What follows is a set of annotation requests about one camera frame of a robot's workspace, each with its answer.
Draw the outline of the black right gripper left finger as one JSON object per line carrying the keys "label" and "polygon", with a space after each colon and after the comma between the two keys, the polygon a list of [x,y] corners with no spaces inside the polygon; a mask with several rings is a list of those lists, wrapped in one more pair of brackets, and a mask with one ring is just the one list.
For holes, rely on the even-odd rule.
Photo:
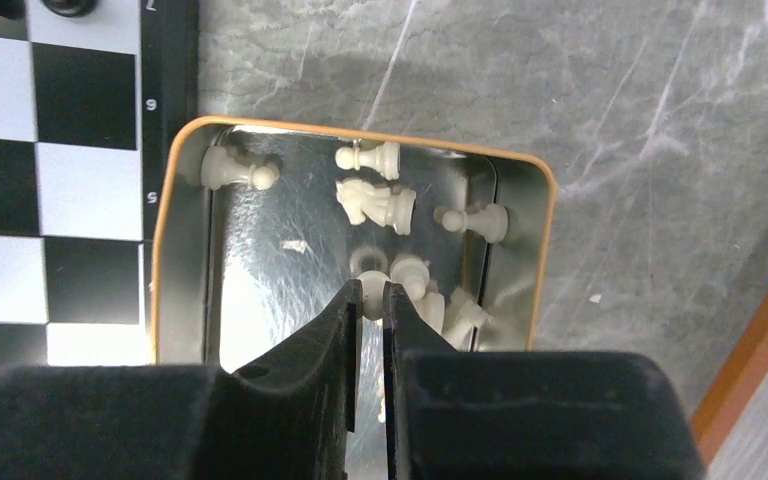
{"label": "black right gripper left finger", "polygon": [[0,368],[0,479],[342,479],[362,289],[234,372]]}

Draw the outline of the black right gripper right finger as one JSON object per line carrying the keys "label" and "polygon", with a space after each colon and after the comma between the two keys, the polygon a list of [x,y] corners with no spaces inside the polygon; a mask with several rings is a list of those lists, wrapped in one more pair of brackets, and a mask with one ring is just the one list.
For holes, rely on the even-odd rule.
{"label": "black right gripper right finger", "polygon": [[383,290],[392,479],[702,479],[668,376],[617,351],[461,352]]}

